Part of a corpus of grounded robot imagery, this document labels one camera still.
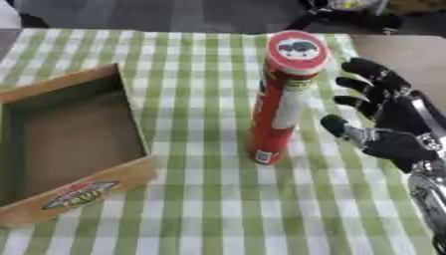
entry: table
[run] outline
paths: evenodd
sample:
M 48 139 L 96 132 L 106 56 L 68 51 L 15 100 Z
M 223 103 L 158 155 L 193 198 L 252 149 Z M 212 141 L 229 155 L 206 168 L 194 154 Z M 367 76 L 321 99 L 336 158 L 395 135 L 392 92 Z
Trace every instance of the table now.
M 0 30 L 0 60 L 6 55 L 21 30 Z M 446 70 L 446 40 L 436 36 L 353 35 L 358 53 L 398 72 L 414 87 L 425 92 L 446 113 L 442 91 Z
M 373 47 L 364 37 L 320 38 L 334 57 L 308 93 L 288 155 L 260 166 L 247 158 L 244 144 L 267 36 L 22 32 L 0 64 L 0 84 L 23 86 L 119 62 L 159 174 L 103 202 L 2 231 L 0 252 L 432 253 L 405 176 L 389 162 L 336 143 L 319 125 L 327 113 L 367 125 L 352 109 L 332 103 L 346 90 L 331 81 L 339 63 L 356 56 L 352 42 L 363 52 Z

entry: red can lid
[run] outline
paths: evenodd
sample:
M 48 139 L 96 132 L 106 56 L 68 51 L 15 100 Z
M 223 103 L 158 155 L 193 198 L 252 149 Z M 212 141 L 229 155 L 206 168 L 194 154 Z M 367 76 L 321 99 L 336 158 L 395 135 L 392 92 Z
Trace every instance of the red can lid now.
M 326 65 L 329 49 L 309 33 L 289 30 L 276 33 L 270 38 L 268 58 L 286 73 L 310 76 Z

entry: pringles can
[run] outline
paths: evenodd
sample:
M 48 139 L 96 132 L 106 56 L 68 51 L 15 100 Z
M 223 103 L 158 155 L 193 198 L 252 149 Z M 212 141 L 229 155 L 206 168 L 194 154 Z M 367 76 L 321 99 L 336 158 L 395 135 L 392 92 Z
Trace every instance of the pringles can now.
M 257 102 L 249 152 L 262 164 L 276 162 L 298 123 L 306 90 L 325 67 L 329 50 L 317 37 L 283 31 L 271 37 Z

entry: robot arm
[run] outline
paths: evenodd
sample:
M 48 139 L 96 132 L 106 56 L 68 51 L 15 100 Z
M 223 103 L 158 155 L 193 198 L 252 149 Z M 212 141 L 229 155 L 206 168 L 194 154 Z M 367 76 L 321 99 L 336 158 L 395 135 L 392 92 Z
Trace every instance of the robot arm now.
M 334 101 L 356 108 L 375 126 L 352 127 L 337 116 L 323 118 L 322 125 L 364 153 L 389 159 L 410 174 L 410 195 L 434 233 L 435 249 L 446 255 L 446 119 L 424 94 L 379 64 L 353 58 L 342 68 L 363 79 L 341 77 L 336 82 L 364 99 L 335 96 Z

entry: black robotic glove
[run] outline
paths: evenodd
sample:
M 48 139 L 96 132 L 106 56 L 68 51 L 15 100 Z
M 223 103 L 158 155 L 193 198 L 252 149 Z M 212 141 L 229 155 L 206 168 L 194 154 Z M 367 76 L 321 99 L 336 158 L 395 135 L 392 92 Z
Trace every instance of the black robotic glove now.
M 336 117 L 329 116 L 322 120 L 323 126 L 328 131 L 336 136 L 354 139 L 353 143 L 364 153 L 390 159 L 406 173 L 410 172 L 412 165 L 420 160 L 437 158 L 437 153 L 427 149 L 418 139 L 431 130 L 411 104 L 411 99 L 414 97 L 422 99 L 443 118 L 424 95 L 411 90 L 410 84 L 395 72 L 365 59 L 353 58 L 343 63 L 342 68 L 367 80 L 365 82 L 347 77 L 336 79 L 338 85 L 360 92 L 364 99 L 335 96 L 334 101 L 339 105 L 356 108 L 374 122 L 375 127 L 355 128 L 346 122 L 342 123 L 340 118 L 336 120 Z

